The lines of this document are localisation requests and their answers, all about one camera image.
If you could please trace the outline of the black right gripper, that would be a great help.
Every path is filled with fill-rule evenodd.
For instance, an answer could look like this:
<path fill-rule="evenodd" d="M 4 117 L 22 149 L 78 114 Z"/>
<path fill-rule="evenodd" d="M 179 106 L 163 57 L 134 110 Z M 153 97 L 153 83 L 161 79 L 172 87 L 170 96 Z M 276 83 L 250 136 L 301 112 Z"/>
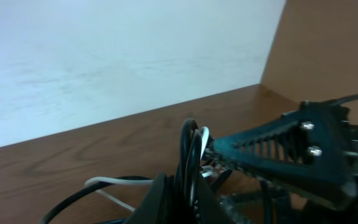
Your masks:
<path fill-rule="evenodd" d="M 217 138 L 211 155 L 337 210 L 338 223 L 358 223 L 358 124 L 350 109 L 302 103 L 257 128 Z"/>

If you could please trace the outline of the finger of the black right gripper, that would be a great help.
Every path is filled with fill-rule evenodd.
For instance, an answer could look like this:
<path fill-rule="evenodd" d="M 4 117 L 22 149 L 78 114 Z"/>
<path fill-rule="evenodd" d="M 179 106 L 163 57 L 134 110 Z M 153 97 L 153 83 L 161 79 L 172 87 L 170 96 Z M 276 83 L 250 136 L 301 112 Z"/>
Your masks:
<path fill-rule="evenodd" d="M 262 208 L 264 223 L 340 223 L 338 210 L 331 208 L 331 202 L 290 185 L 269 185 L 260 180 L 260 189 L 244 194 L 232 194 L 219 198 L 220 206 L 233 223 L 255 223 L 245 216 L 242 209 L 246 207 Z"/>

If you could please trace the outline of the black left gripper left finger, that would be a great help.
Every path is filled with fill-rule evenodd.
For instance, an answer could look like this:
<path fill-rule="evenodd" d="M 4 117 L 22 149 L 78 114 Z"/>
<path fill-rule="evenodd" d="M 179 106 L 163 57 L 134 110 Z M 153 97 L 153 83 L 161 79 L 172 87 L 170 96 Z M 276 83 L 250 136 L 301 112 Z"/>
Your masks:
<path fill-rule="evenodd" d="M 178 223 L 174 179 L 173 175 L 159 174 L 139 207 L 124 224 Z"/>

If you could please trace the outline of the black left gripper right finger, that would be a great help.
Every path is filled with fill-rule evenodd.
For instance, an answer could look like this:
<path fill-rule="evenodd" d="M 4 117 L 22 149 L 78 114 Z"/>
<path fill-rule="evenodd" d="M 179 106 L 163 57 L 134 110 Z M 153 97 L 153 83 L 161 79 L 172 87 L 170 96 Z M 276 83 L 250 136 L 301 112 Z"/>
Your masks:
<path fill-rule="evenodd" d="M 198 176 L 193 210 L 197 224 L 232 224 L 201 174 Z"/>

